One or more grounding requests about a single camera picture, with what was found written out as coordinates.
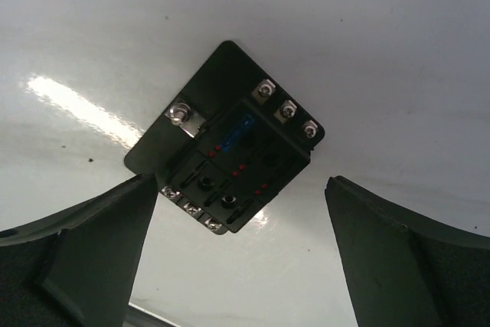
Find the bolt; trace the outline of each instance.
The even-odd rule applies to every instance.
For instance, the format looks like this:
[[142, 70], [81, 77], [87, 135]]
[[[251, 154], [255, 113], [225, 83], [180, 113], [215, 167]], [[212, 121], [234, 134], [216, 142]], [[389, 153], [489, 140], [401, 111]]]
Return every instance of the bolt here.
[[221, 224], [219, 222], [217, 222], [216, 220], [213, 220], [212, 218], [208, 218], [204, 224], [206, 225], [206, 227], [213, 231], [213, 232], [216, 232], [218, 230], [220, 230], [221, 228]]
[[168, 111], [171, 123], [174, 126], [181, 126], [185, 124], [191, 117], [192, 110], [189, 105], [185, 103], [176, 103]]
[[262, 86], [259, 87], [258, 91], [259, 96], [263, 97], [266, 99], [267, 97], [270, 97], [270, 95], [273, 94], [273, 88], [267, 83], [264, 83]]
[[186, 211], [191, 216], [197, 214], [201, 209], [198, 206], [194, 206], [192, 203], [187, 203], [184, 205], [184, 211]]
[[289, 103], [284, 104], [281, 108], [281, 116], [283, 116], [283, 118], [291, 119], [294, 114], [296, 114], [296, 108]]
[[171, 187], [164, 187], [162, 193], [168, 199], [174, 199], [179, 195], [178, 191], [174, 191]]
[[313, 138], [314, 136], [316, 136], [317, 130], [316, 130], [315, 126], [308, 124], [307, 126], [305, 126], [304, 132], [305, 132], [306, 138]]

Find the black plastic base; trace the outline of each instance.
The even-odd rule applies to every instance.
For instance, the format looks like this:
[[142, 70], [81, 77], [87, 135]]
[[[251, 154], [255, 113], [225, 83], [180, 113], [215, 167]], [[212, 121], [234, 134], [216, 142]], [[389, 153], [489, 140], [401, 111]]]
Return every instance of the black plastic base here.
[[[270, 96], [258, 93], [264, 83], [273, 88]], [[191, 108], [194, 122], [172, 124], [170, 109], [176, 103]], [[281, 114], [286, 103], [296, 110], [289, 118]], [[313, 137], [305, 134], [308, 124], [316, 127]], [[309, 164], [310, 152], [324, 135], [275, 80], [234, 42], [225, 41], [125, 164], [135, 173], [154, 172], [160, 189], [168, 186], [179, 193], [174, 203], [200, 209], [193, 216], [201, 223], [211, 219], [237, 232]]]

